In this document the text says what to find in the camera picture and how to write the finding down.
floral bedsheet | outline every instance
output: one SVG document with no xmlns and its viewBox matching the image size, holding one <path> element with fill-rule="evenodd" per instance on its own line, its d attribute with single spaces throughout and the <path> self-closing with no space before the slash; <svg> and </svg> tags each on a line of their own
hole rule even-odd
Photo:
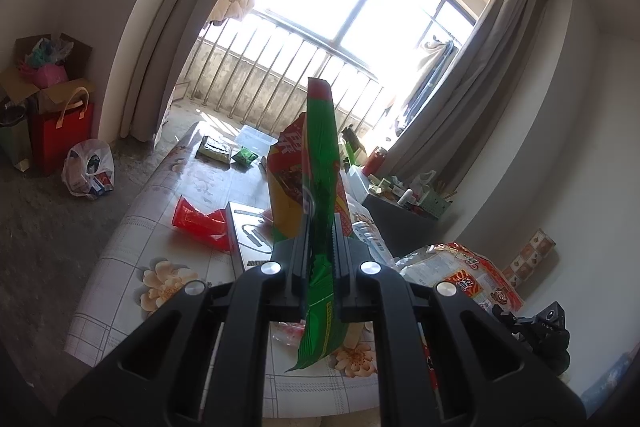
<svg viewBox="0 0 640 427">
<path fill-rule="evenodd" d="M 204 212 L 222 208 L 227 201 L 269 205 L 257 162 L 241 171 L 195 157 L 202 137 L 218 134 L 204 122 L 194 124 L 134 200 L 84 289 L 66 352 L 93 367 L 186 282 L 201 279 L 218 285 L 234 280 L 228 254 L 171 225 L 180 195 Z M 375 345 L 366 328 L 353 353 L 338 350 L 306 369 L 287 372 L 296 362 L 296 352 L 270 335 L 264 417 L 317 417 L 378 405 Z"/>
</svg>

gray curtain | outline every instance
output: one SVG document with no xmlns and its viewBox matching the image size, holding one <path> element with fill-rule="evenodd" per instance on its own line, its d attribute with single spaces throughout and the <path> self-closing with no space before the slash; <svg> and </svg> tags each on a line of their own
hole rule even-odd
<svg viewBox="0 0 640 427">
<path fill-rule="evenodd" d="M 449 72 L 391 147 L 380 173 L 409 181 L 434 169 L 454 188 L 495 128 L 547 0 L 490 0 Z"/>
<path fill-rule="evenodd" d="M 191 47 L 216 0 L 164 0 L 131 79 L 120 135 L 158 142 L 162 118 Z"/>
</svg>

floor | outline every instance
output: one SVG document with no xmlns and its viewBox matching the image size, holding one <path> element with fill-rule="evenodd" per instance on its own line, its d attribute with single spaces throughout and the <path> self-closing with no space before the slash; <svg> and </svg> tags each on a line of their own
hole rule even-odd
<svg viewBox="0 0 640 427">
<path fill-rule="evenodd" d="M 128 137 L 112 146 L 114 191 L 69 195 L 60 172 L 19 172 L 0 152 L 0 339 L 46 406 L 89 367 L 63 352 L 66 330 L 103 245 L 178 138 L 206 120 L 233 140 L 241 125 L 190 100 L 174 102 L 152 151 Z"/>
</svg>

metal window bars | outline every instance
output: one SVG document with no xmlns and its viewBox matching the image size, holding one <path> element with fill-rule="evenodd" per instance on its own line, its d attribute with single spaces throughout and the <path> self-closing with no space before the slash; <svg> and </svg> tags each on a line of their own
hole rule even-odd
<svg viewBox="0 0 640 427">
<path fill-rule="evenodd" d="M 360 135 L 380 121 L 391 98 L 390 90 L 356 60 L 257 11 L 242 23 L 207 23 L 193 48 L 184 75 L 190 99 L 202 99 L 203 106 L 269 134 L 281 131 L 304 109 L 309 76 L 329 81 L 340 129 L 353 124 Z M 364 81 L 354 82 L 357 76 Z"/>
</svg>

pink bag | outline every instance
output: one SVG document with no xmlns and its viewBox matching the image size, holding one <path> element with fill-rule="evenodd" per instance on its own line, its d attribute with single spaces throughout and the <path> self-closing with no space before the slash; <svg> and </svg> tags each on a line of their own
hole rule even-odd
<svg viewBox="0 0 640 427">
<path fill-rule="evenodd" d="M 29 79 L 31 84 L 40 89 L 47 89 L 47 87 L 55 86 L 56 84 L 69 80 L 69 77 L 66 76 L 65 67 L 55 64 L 45 64 L 43 67 L 34 70 L 25 63 L 21 63 L 18 70 L 23 76 Z"/>
</svg>

